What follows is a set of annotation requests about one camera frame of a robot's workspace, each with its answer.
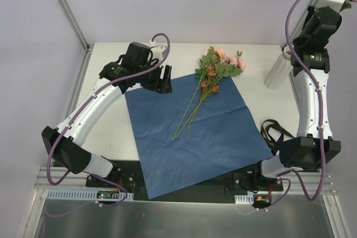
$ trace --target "black lanyard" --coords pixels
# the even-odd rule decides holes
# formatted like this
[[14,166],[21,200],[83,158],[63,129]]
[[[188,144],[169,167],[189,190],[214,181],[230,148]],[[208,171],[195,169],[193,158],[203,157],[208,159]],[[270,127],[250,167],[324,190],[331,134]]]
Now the black lanyard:
[[[267,125],[264,128],[264,124],[266,122],[270,122],[271,124]],[[280,137],[278,138],[278,140],[275,140],[270,134],[269,134],[269,130],[270,128],[275,129],[276,131],[279,131],[281,133]],[[262,127],[260,129],[260,133],[263,136],[264,140],[266,141],[267,145],[269,146],[269,148],[272,150],[273,155],[276,155],[277,152],[279,151],[279,146],[280,144],[284,141],[284,135],[290,137],[290,138],[294,138],[293,135],[291,135],[288,131],[285,130],[285,128],[283,128],[282,126],[280,126],[280,124],[278,123],[278,121],[273,120],[273,119],[268,119],[265,120],[262,124]]]

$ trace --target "gray wall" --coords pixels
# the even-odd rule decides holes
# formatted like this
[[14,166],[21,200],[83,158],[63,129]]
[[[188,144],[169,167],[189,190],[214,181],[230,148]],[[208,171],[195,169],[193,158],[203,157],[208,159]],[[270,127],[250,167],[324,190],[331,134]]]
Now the gray wall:
[[83,56],[56,0],[0,0],[0,237],[16,236]]
[[[147,41],[280,44],[295,0],[67,0],[90,43]],[[309,0],[292,16],[294,25]]]
[[328,165],[352,237],[357,236],[357,4],[344,10],[342,25],[328,45],[331,71],[327,92],[329,119],[341,153]]

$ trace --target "white table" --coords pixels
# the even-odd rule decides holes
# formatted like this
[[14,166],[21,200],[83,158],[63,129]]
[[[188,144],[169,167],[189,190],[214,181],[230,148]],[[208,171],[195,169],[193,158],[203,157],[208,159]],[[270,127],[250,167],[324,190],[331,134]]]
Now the white table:
[[[129,43],[96,43],[89,61],[79,102],[92,89],[104,65],[116,61],[124,54]],[[281,53],[278,45],[235,45],[173,43],[167,61],[172,66],[171,78],[193,74],[199,65],[198,58],[209,46],[223,48],[227,55],[243,51],[246,70],[233,80],[253,115],[257,128],[266,119],[275,119],[293,135],[298,127],[298,110],[289,79],[278,90],[264,85],[275,60]],[[89,133],[83,148],[115,160],[139,160],[131,127],[125,95],[116,101],[98,120]]]

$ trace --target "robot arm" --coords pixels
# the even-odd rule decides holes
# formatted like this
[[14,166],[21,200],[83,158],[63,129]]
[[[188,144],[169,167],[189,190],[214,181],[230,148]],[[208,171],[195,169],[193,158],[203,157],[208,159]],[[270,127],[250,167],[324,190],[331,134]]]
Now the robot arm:
[[[55,129],[46,127],[43,130],[42,138],[49,153],[60,133],[65,128],[68,128],[55,148],[53,159],[74,174],[86,172],[116,182],[119,176],[118,168],[109,160],[91,154],[82,149],[81,146],[98,119],[129,87],[140,83],[143,88],[151,91],[161,94],[171,93],[171,66],[167,65],[165,67],[163,79],[160,79],[162,67],[159,67],[147,74],[110,85],[98,95],[95,92],[120,77],[137,74],[151,68],[163,58],[165,50],[166,47],[156,46],[154,42],[150,42],[150,47],[134,42],[129,45],[126,54],[121,55],[118,61],[107,64],[100,72],[99,79],[93,88],[77,109]],[[81,111],[70,126],[73,116],[88,101],[89,103],[85,109]]]
[[[341,143],[332,139],[327,113],[326,89],[329,79],[330,58],[325,46],[341,25],[339,14],[346,0],[319,0],[309,13],[300,35],[294,39],[296,53],[319,82],[322,93],[324,119],[324,147],[326,163],[341,150]],[[297,138],[284,142],[280,154],[261,164],[261,175],[276,178],[278,174],[294,169],[321,167],[319,134],[319,100],[315,85],[297,60],[292,56],[292,80],[297,93],[300,114]]]

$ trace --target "blue cloth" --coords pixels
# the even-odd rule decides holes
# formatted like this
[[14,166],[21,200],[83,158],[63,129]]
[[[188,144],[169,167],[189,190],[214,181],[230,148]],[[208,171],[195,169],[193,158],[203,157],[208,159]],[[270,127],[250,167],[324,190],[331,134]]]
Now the blue cloth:
[[[172,140],[197,87],[196,75],[171,81],[173,93],[126,92],[132,128],[149,199],[272,157],[233,80],[206,99],[190,128]],[[186,118],[199,102],[191,104]]]

